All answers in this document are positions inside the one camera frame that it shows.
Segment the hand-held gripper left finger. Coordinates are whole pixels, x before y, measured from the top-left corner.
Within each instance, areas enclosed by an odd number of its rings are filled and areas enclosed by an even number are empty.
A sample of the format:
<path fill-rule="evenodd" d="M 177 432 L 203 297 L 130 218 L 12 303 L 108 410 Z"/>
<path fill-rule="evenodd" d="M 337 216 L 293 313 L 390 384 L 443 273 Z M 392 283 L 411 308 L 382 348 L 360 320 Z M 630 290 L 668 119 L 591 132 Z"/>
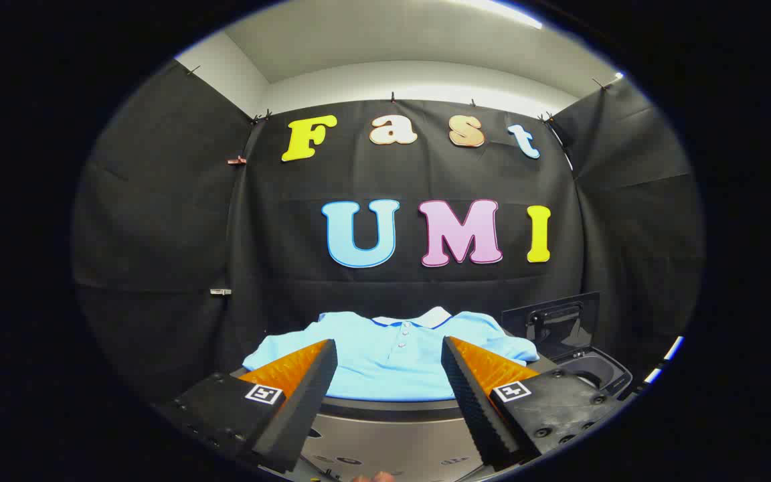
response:
<path fill-rule="evenodd" d="M 214 373 L 158 413 L 228 460 L 291 472 L 336 368 L 335 342 L 324 339 L 245 374 Z"/>

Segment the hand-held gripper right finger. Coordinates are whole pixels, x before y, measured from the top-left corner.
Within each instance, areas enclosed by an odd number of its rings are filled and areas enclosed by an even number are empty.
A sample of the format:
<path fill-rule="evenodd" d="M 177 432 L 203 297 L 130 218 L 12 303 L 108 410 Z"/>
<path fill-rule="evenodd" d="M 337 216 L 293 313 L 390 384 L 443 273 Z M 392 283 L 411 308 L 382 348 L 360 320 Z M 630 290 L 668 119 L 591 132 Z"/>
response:
<path fill-rule="evenodd" d="M 625 407 L 574 370 L 538 372 L 453 336 L 442 341 L 441 364 L 475 448 L 493 469 L 552 457 Z"/>

